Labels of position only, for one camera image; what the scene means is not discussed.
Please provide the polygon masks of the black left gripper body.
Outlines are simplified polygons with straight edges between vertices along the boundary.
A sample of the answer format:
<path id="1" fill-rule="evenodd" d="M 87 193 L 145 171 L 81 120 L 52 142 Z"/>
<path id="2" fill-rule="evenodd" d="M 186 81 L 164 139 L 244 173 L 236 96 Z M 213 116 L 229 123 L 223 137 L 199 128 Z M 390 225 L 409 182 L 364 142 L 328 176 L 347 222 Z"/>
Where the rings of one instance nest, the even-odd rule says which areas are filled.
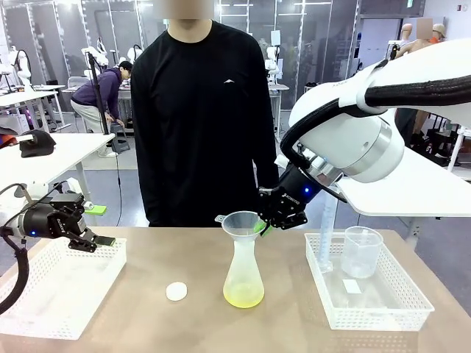
<path id="1" fill-rule="evenodd" d="M 87 229 L 83 212 L 72 203 L 39 203 L 22 215 L 21 229 L 34 238 L 76 239 Z"/>

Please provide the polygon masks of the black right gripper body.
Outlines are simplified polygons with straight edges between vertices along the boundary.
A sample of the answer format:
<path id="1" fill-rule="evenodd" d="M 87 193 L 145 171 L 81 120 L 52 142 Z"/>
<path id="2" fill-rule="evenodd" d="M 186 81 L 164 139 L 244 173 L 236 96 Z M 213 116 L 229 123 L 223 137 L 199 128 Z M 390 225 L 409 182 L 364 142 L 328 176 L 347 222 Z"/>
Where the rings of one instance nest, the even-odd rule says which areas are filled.
<path id="1" fill-rule="evenodd" d="M 289 163 L 274 189 L 275 209 L 282 214 L 301 213 L 321 190 L 319 183 Z"/>

